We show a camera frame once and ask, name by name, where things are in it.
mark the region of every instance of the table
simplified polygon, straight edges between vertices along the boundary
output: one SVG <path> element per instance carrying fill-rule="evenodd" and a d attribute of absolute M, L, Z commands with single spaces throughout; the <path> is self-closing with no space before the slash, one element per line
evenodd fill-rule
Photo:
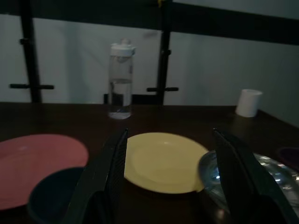
<path fill-rule="evenodd" d="M 38 133 L 71 136 L 83 142 L 90 158 L 115 131 L 128 127 L 129 136 L 167 132 L 185 136 L 214 149 L 212 129 L 230 131 L 259 154 L 279 160 L 280 147 L 299 146 L 299 129 L 259 111 L 253 119 L 235 115 L 232 106 L 134 105 L 126 120 L 107 116 L 106 105 L 0 103 L 0 141 Z M 26 207 L 1 211 L 0 223 L 32 224 Z M 118 224 L 230 223 L 205 192 L 163 195 L 124 182 Z"/>

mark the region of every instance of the pink plate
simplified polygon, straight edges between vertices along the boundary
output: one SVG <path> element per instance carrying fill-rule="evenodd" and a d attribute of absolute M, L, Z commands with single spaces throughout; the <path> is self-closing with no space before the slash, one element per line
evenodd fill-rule
<path fill-rule="evenodd" d="M 24 205 L 32 189 L 61 169 L 85 166 L 85 146 L 70 137 L 38 134 L 0 143 L 0 210 Z"/>

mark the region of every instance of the metal bowl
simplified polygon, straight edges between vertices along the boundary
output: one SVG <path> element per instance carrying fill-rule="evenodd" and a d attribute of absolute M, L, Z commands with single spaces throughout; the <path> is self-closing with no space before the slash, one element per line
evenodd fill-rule
<path fill-rule="evenodd" d="M 259 163 L 273 176 L 281 188 L 285 197 L 299 217 L 299 174 L 267 156 L 254 154 Z M 217 165 L 216 152 L 205 154 L 199 161 L 199 177 L 202 180 L 205 191 L 224 210 L 229 212 L 225 196 L 220 184 L 220 176 Z"/>

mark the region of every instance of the water bottle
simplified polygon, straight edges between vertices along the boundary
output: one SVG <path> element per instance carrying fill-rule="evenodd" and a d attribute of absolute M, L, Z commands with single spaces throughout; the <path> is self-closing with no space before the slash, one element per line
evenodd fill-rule
<path fill-rule="evenodd" d="M 111 45 L 109 65 L 109 117 L 126 119 L 131 116 L 132 75 L 135 53 L 128 39 Z"/>

